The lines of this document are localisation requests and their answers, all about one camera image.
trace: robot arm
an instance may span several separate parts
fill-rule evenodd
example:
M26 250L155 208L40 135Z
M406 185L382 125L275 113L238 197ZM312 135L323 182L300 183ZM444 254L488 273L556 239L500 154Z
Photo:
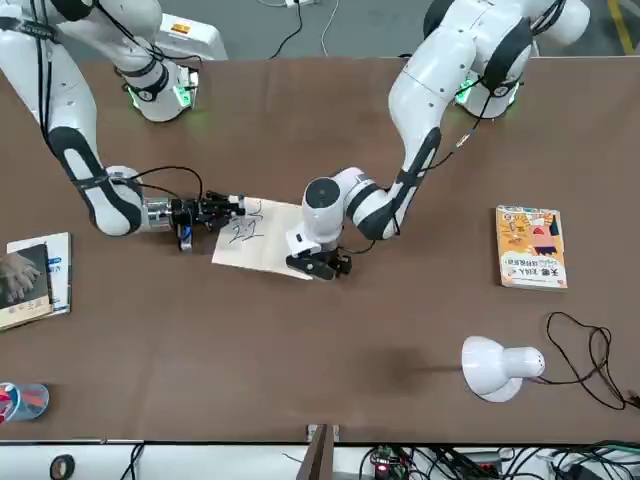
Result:
M291 268L326 280L348 273L350 264L337 253L345 215L372 241L400 232L440 145L444 111L475 56L473 37L457 29L440 28L420 45L389 95L391 118L405 148L395 182L388 189L381 188L355 167L312 181L304 193L304 221L287 233Z
M544 17L547 10L553 16ZM466 82L466 110L476 118L503 114L532 52L531 21L541 15L543 23L554 22L546 32L560 41L580 36L589 17L580 0L434 0L425 16L426 39L389 95L405 147L395 182L383 189L355 167L312 181L302 201L303 221L286 235L287 265L324 280L348 274L351 258L338 247L345 216L369 240L399 234L440 144L446 107Z
M29 0L0 0L0 70L39 123L43 119L42 97L48 98L49 115L41 125L45 141L77 188L98 229L107 235L122 236L147 228L165 229L172 224L181 247L187 249L192 225L201 223L213 228L221 220L244 214L241 197L214 192L207 192L197 201L147 201L138 182L127 180L137 174L135 170L104 169L96 144L93 95L76 63L58 43L53 26L65 25L63 30L75 32L76 38L93 34L95 38L88 43L100 47L119 69L128 69L121 73L131 82L130 88L133 84L146 85L137 89L137 95L140 110L151 120L165 121L184 109L174 89L180 78L137 42L119 37L116 29L108 27L100 17L95 17L96 23L92 24L92 16L100 12L82 0L45 0L45 11L40 6L34 11L32 4L35 7L35 2ZM48 25L41 22L43 18L48 18ZM50 66L50 78L40 77L39 62Z
M50 19L57 11L51 11ZM33 21L19 5L0 8L0 17ZM0 70L39 121L38 50L36 38L15 30L0 31ZM43 62L51 61L48 142L65 173L89 208L91 221L107 235L127 235L143 224L139 189L114 185L96 146L96 105L76 63L66 49L46 40Z

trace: tape roll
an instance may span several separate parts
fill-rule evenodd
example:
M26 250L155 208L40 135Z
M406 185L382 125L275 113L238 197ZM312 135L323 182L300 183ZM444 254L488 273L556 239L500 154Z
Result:
M76 462L71 455L59 455L53 459L49 467L51 480L67 480L73 475Z

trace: orange book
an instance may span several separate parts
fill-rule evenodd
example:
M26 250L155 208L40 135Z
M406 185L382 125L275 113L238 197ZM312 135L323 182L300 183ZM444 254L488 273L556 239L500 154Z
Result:
M559 211L498 205L496 226L502 285L538 290L567 288Z

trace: small container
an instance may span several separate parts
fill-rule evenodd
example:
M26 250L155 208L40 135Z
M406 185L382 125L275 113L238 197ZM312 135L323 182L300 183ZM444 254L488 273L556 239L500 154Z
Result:
M0 383L0 423L33 420L49 405L49 390L39 383Z

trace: desk lamp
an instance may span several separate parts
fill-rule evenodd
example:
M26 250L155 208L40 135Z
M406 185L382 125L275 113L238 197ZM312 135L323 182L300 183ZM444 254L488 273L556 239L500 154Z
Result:
M506 402L518 393L523 378L542 375L544 357L535 348L504 348L485 337L469 337L462 346L462 371L480 398Z

